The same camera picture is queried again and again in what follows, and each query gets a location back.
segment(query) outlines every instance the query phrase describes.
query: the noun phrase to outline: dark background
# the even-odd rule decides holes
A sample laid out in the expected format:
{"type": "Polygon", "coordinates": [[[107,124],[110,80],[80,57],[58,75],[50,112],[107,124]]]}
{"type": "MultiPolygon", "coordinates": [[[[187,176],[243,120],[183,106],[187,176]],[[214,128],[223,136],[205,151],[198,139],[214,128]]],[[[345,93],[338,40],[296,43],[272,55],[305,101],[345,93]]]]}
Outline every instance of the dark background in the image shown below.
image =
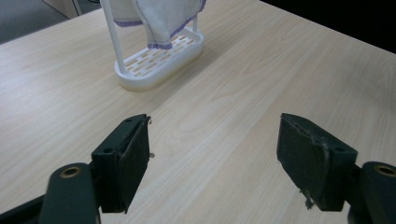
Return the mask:
{"type": "Polygon", "coordinates": [[[396,1],[262,0],[345,35],[396,53],[396,1]]]}
{"type": "MultiPolygon", "coordinates": [[[[82,14],[101,7],[89,0],[78,4],[82,14]]],[[[0,44],[68,20],[43,0],[0,0],[0,44]]]]}

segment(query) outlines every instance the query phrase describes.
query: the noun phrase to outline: white plastic stand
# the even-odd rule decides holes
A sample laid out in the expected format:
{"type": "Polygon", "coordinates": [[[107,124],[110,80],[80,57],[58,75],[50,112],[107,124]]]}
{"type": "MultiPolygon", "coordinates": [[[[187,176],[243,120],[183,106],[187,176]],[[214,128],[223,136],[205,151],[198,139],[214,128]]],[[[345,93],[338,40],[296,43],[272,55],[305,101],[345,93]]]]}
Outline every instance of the white plastic stand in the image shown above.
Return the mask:
{"type": "Polygon", "coordinates": [[[105,12],[108,30],[116,53],[117,60],[114,68],[124,89],[128,91],[148,90],[202,52],[204,36],[197,30],[197,18],[195,18],[192,27],[186,26],[175,35],[171,49],[145,48],[123,59],[109,1],[101,0],[101,5],[105,12]]]}

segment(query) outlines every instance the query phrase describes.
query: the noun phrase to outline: towel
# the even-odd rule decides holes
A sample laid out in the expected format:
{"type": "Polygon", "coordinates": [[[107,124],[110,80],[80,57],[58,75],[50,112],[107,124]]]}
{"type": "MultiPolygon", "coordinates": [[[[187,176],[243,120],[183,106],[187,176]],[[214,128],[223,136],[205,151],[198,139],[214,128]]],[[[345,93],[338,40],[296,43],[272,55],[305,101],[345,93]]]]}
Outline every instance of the towel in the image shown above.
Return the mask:
{"type": "Polygon", "coordinates": [[[120,27],[144,24],[149,49],[171,49],[171,38],[180,32],[206,0],[111,0],[114,22],[120,27]]]}

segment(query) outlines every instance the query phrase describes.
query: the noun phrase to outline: wood grain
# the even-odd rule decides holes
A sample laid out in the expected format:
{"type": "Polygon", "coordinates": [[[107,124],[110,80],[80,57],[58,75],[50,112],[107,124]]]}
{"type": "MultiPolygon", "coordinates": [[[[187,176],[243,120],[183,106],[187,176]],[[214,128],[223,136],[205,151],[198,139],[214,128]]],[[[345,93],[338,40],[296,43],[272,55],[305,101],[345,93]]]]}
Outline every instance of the wood grain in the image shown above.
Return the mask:
{"type": "MultiPolygon", "coordinates": [[[[151,91],[120,87],[102,10],[0,46],[0,212],[125,118],[152,116],[156,157],[130,213],[103,223],[347,223],[306,210],[276,159],[280,114],[311,119],[395,165],[396,56],[265,3],[208,1],[203,54],[151,91]]],[[[143,27],[119,29],[124,54],[143,27]]]]}

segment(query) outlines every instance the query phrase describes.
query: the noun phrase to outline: gray floor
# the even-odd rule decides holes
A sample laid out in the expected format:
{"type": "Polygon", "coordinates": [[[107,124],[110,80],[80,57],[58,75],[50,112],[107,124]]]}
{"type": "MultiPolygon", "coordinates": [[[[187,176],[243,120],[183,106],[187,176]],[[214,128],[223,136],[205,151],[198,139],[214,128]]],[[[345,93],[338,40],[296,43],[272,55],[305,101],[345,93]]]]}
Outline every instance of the gray floor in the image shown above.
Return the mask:
{"type": "MultiPolygon", "coordinates": [[[[83,14],[100,8],[89,0],[78,3],[83,14]]],[[[67,20],[42,0],[0,0],[0,44],[67,20]]]]}

